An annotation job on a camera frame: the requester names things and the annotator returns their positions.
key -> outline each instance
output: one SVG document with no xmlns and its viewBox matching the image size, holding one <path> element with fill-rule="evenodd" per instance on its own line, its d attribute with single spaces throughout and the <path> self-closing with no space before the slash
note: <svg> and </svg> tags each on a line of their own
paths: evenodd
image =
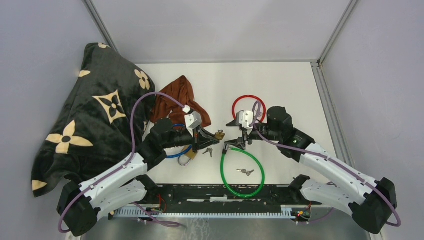
<svg viewBox="0 0 424 240">
<path fill-rule="evenodd" d="M 210 153 L 210 157 L 212 158 L 212 150 L 213 149 L 211 147 L 208 147 L 203 154 L 206 154 L 207 152 L 209 152 Z"/>
<path fill-rule="evenodd" d="M 246 169 L 237 169 L 237 171 L 241 172 L 242 174 L 245 174 L 248 172 Z"/>
<path fill-rule="evenodd" d="M 252 171 L 246 171 L 246 175 L 250 176 L 255 170 L 253 169 Z"/>
</svg>

metal frame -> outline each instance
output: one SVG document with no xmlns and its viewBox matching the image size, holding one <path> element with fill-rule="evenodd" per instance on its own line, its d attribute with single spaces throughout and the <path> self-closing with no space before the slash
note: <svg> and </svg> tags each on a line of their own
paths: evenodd
<svg viewBox="0 0 424 240">
<path fill-rule="evenodd" d="M 105 39 L 106 43 L 114 49 L 116 52 L 119 53 L 118 48 L 116 47 L 110 33 L 108 32 L 104 22 L 102 21 L 98 11 L 96 10 L 96 7 L 92 0 L 82 0 L 85 6 L 87 7 L 88 12 L 90 13 L 91 17 L 93 18 L 94 22 L 96 23 L 100 33 L 102 34 L 103 38 Z M 346 164 L 355 167 L 354 161 L 352 159 L 352 156 L 350 154 L 349 148 L 347 146 L 347 142 L 345 139 L 345 136 L 342 131 L 342 127 L 340 125 L 340 120 L 337 115 L 336 107 L 332 101 L 331 94 L 327 85 L 327 82 L 324 78 L 324 74 L 322 71 L 322 64 L 326 60 L 330 50 L 333 48 L 336 40 L 338 39 L 341 31 L 346 25 L 346 22 L 348 21 L 349 17 L 352 15 L 352 12 L 354 11 L 355 7 L 358 5 L 358 2 L 360 0 L 351 0 L 344 11 L 340 21 L 338 22 L 336 28 L 334 29 L 331 37 L 329 38 L 326 46 L 324 47 L 320 57 L 318 59 L 314 60 L 262 60 L 262 61 L 253 61 L 253 60 L 246 60 L 246 61 L 215 61 L 214 63 L 234 63 L 234 62 L 261 62 L 261 63 L 268 63 L 268 62 L 310 62 L 313 75 L 315 77 L 316 86 L 318 88 L 318 93 L 321 99 L 322 107 L 325 113 L 325 118 L 327 120 L 328 128 L 330 131 L 331 139 L 334 145 L 335 153 L 337 157 L 343 161 L 345 161 Z M 210 63 L 210 61 L 190 61 L 185 63 Z M 369 235 L 371 239 L 373 240 L 382 240 L 384 239 L 382 234 L 378 235 Z M 73 237 L 72 235 L 67 235 L 66 239 L 73 239 L 73 240 L 79 240 L 80 237 Z"/>
<path fill-rule="evenodd" d="M 327 208 L 312 207 L 316 217 L 328 212 Z M 89 231 L 84 240 L 103 239 L 214 239 L 214 240 L 281 240 L 305 239 L 314 240 L 369 240 L 369 234 L 355 227 L 352 218 L 340 211 L 334 211 L 325 220 L 325 224 L 309 224 L 296 226 L 288 219 L 232 219 L 232 218 L 164 218 L 183 224 L 181 229 L 170 229 L 159 224 L 144 224 L 137 220 L 121 217 L 109 221 L 103 219 Z"/>
<path fill-rule="evenodd" d="M 182 60 L 182 61 L 133 61 L 133 64 L 230 64 L 230 63 L 310 63 L 316 59 L 286 59 L 286 60 Z"/>
<path fill-rule="evenodd" d="M 319 97 L 321 98 L 322 108 L 324 109 L 325 118 L 327 120 L 328 129 L 330 131 L 331 140 L 334 145 L 335 154 L 338 159 L 346 164 L 354 166 L 352 155 L 345 139 L 340 125 L 340 120 L 336 112 L 336 107 L 332 101 L 329 88 L 324 78 L 323 71 L 317 62 L 311 62 L 313 76 L 315 77 L 316 87 L 318 88 Z"/>
<path fill-rule="evenodd" d="M 281 207 L 281 213 L 159 213 L 157 218 L 208 218 L 208 219 L 295 219 L 291 207 Z M 126 205 L 116 210 L 114 218 L 149 218 L 134 205 Z"/>
<path fill-rule="evenodd" d="M 360 0 L 350 0 L 346 10 L 338 21 L 337 26 L 335 27 L 330 39 L 327 42 L 327 45 L 325 45 L 324 50 L 322 51 L 321 56 L 318 59 L 319 64 L 323 64 L 323 62 L 325 61 L 327 55 L 329 54 L 330 50 L 333 48 L 334 43 L 339 37 L 340 32 L 345 27 L 346 22 L 348 21 L 349 17 L 351 16 L 359 1 Z"/>
<path fill-rule="evenodd" d="M 100 15 L 97 12 L 97 9 L 94 6 L 94 3 L 92 2 L 92 0 L 82 0 L 82 2 L 84 3 L 85 7 L 87 8 L 88 12 L 90 13 L 93 21 L 97 25 L 97 28 L 100 31 L 100 34 L 103 36 L 104 40 L 106 41 L 107 45 L 109 45 L 113 50 L 115 50 L 117 53 L 119 53 L 117 46 L 115 45 L 114 41 L 112 40 L 112 37 L 109 34 L 109 31 L 105 26 L 105 23 L 102 21 L 102 18 L 100 18 Z"/>
</svg>

metal floor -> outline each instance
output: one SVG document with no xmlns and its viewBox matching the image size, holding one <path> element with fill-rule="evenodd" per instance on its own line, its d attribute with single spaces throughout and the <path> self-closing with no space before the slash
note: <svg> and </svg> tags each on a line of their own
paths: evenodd
<svg viewBox="0 0 424 240">
<path fill-rule="evenodd" d="M 313 209 L 323 215 L 328 209 Z M 167 228 L 139 223 L 135 218 L 103 218 L 83 240 L 369 240 L 370 235 L 352 218 L 334 211 L 326 220 L 298 225 L 288 219 L 161 218 L 183 224 Z"/>
</svg>

beige flower pattern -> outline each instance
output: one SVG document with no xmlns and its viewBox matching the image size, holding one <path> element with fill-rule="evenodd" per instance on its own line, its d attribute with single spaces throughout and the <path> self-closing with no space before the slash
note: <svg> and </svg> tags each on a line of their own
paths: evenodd
<svg viewBox="0 0 424 240">
<path fill-rule="evenodd" d="M 47 136 L 46 140 L 57 144 L 57 154 L 68 154 L 69 145 L 79 147 L 92 147 L 93 144 L 80 136 L 74 136 L 75 133 L 75 120 L 72 120 L 63 130 L 63 134 L 53 133 Z"/>
<path fill-rule="evenodd" d="M 39 180 L 32 180 L 31 185 L 32 185 L 32 190 L 35 191 L 35 190 L 44 188 L 47 185 L 47 183 L 39 181 Z"/>
<path fill-rule="evenodd" d="M 118 94 L 118 90 L 105 96 L 92 96 L 95 98 L 103 107 L 104 111 L 109 118 L 109 123 L 112 124 L 116 119 L 125 118 L 124 109 L 121 104 L 121 99 Z"/>
<path fill-rule="evenodd" d="M 134 70 L 135 75 L 137 75 L 137 77 L 140 79 L 138 82 L 140 83 L 140 86 L 142 89 L 150 89 L 150 82 L 149 82 L 149 78 L 147 77 L 147 75 L 145 74 L 144 71 L 139 71 L 137 69 Z"/>
<path fill-rule="evenodd" d="M 98 43 L 98 46 L 99 46 L 101 49 L 110 48 L 110 46 L 108 46 L 108 45 L 106 45 L 106 44 L 104 44 L 104 43 L 101 43 L 101 42 L 99 42 L 99 43 Z"/>
<path fill-rule="evenodd" d="M 92 73 L 91 71 L 82 70 L 82 71 L 79 72 L 79 76 L 78 77 L 82 78 L 82 77 L 87 76 L 87 75 L 89 75 L 91 73 Z"/>
</svg>

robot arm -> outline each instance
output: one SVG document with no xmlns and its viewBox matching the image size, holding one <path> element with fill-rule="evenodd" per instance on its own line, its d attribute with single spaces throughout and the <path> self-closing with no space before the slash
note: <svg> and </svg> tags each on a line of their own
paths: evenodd
<svg viewBox="0 0 424 240">
<path fill-rule="evenodd" d="M 170 119 L 161 119 L 134 155 L 128 155 L 107 171 L 79 185 L 69 182 L 64 186 L 57 212 L 62 215 L 68 208 L 63 220 L 74 236 L 88 232 L 110 212 L 142 200 L 147 193 L 146 184 L 136 177 L 159 165 L 167 156 L 164 149 L 192 145 L 197 153 L 220 142 L 222 133 L 221 137 L 215 137 L 216 134 L 201 127 L 202 119 L 197 112 L 188 109 L 187 113 L 184 131 L 176 131 Z M 80 197 L 69 206 L 76 196 Z"/>
<path fill-rule="evenodd" d="M 292 117 L 284 107 L 271 107 L 266 115 L 267 123 L 253 123 L 253 115 L 252 111 L 237 113 L 236 119 L 227 127 L 239 127 L 242 136 L 226 141 L 226 144 L 244 150 L 246 143 L 251 145 L 253 140 L 278 141 L 280 146 L 277 148 L 283 155 L 316 170 L 335 184 L 326 185 L 300 175 L 290 184 L 291 189 L 309 201 L 323 203 L 351 215 L 370 233 L 380 232 L 392 210 L 371 187 L 380 191 L 395 209 L 396 191 L 390 180 L 383 178 L 377 181 L 331 156 L 312 137 L 294 128 Z"/>
</svg>

